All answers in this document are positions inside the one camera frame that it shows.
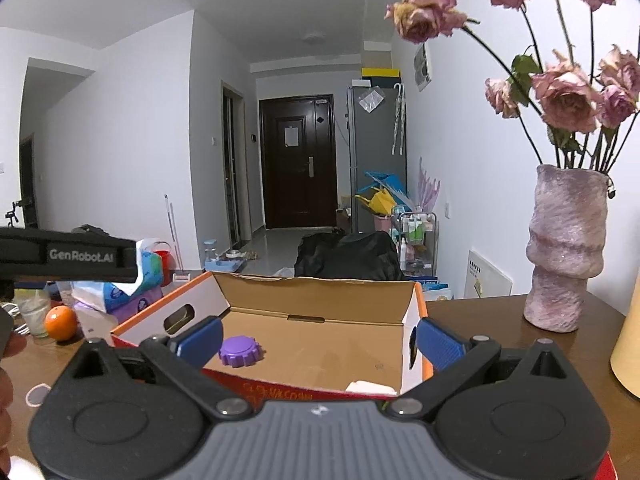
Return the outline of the person's left hand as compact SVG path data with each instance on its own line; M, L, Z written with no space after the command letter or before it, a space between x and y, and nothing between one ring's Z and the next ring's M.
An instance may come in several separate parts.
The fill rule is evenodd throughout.
M4 358L10 358L11 356L17 356L26 348L26 339L16 333L12 333L2 356ZM1 478L8 478L8 474L11 470L11 457L8 451L9 440L12 432L12 419L9 414L9 406L13 402L14 389L12 380L9 374L1 369L0 376L0 466L1 466Z

